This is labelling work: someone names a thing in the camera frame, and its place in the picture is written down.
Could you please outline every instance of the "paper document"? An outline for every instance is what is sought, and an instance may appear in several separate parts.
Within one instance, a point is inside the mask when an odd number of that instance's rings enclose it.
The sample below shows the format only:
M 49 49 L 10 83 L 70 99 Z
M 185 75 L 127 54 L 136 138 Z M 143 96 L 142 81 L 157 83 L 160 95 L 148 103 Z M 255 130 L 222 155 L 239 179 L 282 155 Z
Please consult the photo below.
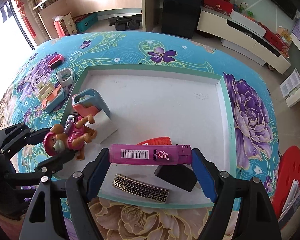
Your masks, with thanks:
M 283 205 L 282 208 L 282 213 L 287 209 L 287 207 L 291 204 L 292 200 L 294 199 L 294 197 L 296 196 L 296 193 L 299 190 L 299 181 L 298 180 L 293 180 L 291 188 L 290 188 L 290 192 L 288 194 L 287 200 Z
M 289 93 L 300 85 L 300 75 L 295 68 L 291 75 L 280 85 L 281 93 L 286 98 Z

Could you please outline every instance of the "green container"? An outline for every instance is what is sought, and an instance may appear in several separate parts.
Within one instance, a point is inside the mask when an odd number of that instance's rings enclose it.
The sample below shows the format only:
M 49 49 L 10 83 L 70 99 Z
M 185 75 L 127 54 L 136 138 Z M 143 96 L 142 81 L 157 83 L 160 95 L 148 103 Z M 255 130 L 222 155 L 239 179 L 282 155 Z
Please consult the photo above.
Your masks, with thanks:
M 98 21 L 98 15 L 96 12 L 81 15 L 75 17 L 74 22 L 77 26 L 78 33 L 82 33 L 88 30 L 92 25 L 94 25 Z

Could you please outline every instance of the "screw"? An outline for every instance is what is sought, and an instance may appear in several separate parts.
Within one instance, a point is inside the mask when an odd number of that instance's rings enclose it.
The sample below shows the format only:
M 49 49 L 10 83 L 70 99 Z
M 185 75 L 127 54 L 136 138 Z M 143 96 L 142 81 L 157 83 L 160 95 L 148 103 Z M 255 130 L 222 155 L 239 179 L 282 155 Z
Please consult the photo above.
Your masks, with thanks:
M 47 182 L 48 179 L 49 179 L 48 176 L 43 176 L 43 177 L 41 178 L 41 182 L 42 182 L 42 183 Z
M 81 175 L 82 175 L 82 172 L 81 172 L 81 171 L 76 171 L 76 172 L 73 174 L 73 177 L 74 177 L 74 178 L 79 178 L 79 177 L 81 177 Z
M 259 183 L 260 182 L 260 179 L 258 177 L 253 177 L 252 180 L 255 183 Z
M 229 173 L 226 171 L 222 171 L 222 172 L 220 172 L 220 176 L 223 178 L 227 178 L 227 177 L 229 177 Z

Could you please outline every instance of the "red round stool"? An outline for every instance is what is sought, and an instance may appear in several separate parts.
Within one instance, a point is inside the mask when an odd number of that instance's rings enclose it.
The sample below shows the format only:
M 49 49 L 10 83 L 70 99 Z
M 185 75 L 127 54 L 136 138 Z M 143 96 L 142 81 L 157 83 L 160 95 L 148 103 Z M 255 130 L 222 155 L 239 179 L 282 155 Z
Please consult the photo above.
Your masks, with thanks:
M 294 179 L 298 180 L 300 185 L 300 149 L 295 145 L 285 151 L 279 163 L 277 186 L 272 200 L 278 219 Z

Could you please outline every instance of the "blue gripper pad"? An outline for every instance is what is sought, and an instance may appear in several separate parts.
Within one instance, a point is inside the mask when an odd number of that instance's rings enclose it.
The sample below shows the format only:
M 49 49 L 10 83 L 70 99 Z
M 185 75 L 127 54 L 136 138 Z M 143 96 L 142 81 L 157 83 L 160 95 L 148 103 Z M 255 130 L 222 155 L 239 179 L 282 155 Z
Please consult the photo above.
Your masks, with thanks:
M 201 160 L 200 156 L 202 153 L 199 151 L 199 149 L 195 148 L 192 149 L 192 169 L 194 171 L 194 174 L 196 175 L 200 186 L 202 188 L 202 191 L 204 195 L 211 199 L 213 203 L 216 202 L 218 195 L 215 190 L 215 181 L 210 175 L 209 171 L 207 170 L 207 167 L 203 164 L 203 161 Z
M 109 153 L 107 153 L 99 160 L 98 165 L 96 166 L 88 181 L 86 196 L 89 201 L 97 197 L 109 167 Z

